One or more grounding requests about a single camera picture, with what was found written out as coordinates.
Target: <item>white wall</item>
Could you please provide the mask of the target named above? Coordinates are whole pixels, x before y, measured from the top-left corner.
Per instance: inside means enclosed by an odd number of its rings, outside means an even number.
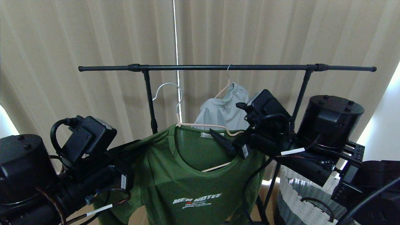
[[[0,138],[18,135],[18,131],[11,122],[4,108],[0,105]]]
[[[365,146],[364,161],[400,161],[400,64],[357,143]]]

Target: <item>light gray garment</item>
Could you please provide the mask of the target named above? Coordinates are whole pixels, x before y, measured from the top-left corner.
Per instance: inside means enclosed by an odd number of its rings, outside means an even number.
[[[195,124],[211,124],[227,127],[229,130],[246,130],[249,124],[244,120],[246,112],[236,107],[237,102],[248,102],[248,91],[232,83],[223,99],[210,98],[200,108]],[[223,130],[218,127],[192,126],[197,129]]]

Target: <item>shirt neckline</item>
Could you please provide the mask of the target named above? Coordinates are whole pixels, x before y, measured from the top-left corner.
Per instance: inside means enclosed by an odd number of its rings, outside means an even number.
[[[187,126],[177,127],[176,125],[171,126],[170,129],[168,130],[168,143],[169,143],[169,147],[170,147],[172,156],[174,157],[174,159],[178,162],[178,164],[182,168],[184,168],[191,174],[194,174],[199,177],[219,177],[219,176],[223,175],[225,172],[227,172],[228,170],[230,170],[232,167],[234,167],[235,164],[240,160],[240,157],[238,155],[236,155],[236,157],[228,165],[226,165],[222,168],[216,169],[215,171],[202,172],[202,171],[196,170],[195,168],[193,168],[189,164],[187,164],[185,162],[185,160],[183,160],[183,158],[179,154],[179,151],[177,150],[176,143],[175,143],[176,129],[195,131],[195,132],[198,132],[199,134],[200,133],[210,133],[210,132],[207,130],[200,130],[200,129],[187,127]]]

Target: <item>wooden floor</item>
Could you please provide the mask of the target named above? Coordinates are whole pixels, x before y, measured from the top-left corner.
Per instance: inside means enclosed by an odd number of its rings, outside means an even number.
[[[265,199],[265,196],[267,195],[268,189],[269,189],[269,185],[261,186],[260,197],[263,201]],[[276,206],[278,191],[279,191],[279,183],[275,183],[270,202],[266,209],[266,214],[267,214],[267,218],[268,218],[270,225],[275,225],[274,210],[275,210],[275,206]],[[68,219],[72,219],[74,217],[77,217],[83,213],[86,213],[86,212],[89,212],[92,210],[93,210],[92,206],[85,206],[81,210],[72,214]],[[254,209],[251,213],[251,217],[252,217],[253,221],[261,221],[260,216],[258,214],[258,209],[256,206],[254,206]],[[96,219],[90,225],[99,225],[99,222]],[[148,225],[146,209],[144,208],[144,206],[140,207],[132,214],[132,216],[129,219],[129,225]]]

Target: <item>green t-shirt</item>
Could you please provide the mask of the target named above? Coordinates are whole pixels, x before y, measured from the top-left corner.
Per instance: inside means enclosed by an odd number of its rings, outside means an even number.
[[[217,225],[231,215],[230,224],[247,223],[242,190],[247,178],[265,161],[265,155],[259,151],[252,151],[246,159],[232,157],[209,135],[209,131],[175,125],[126,147],[124,151],[143,151],[140,159],[131,165],[135,169],[134,187],[130,191],[132,198],[113,207],[113,215],[110,212],[100,215],[101,224],[127,224],[131,214],[142,205],[153,225]],[[202,172],[227,162],[231,163]],[[247,188],[249,212],[263,174],[261,171],[255,176]],[[118,193],[112,193],[110,203],[122,198]],[[99,199],[94,205],[99,208],[103,204]]]

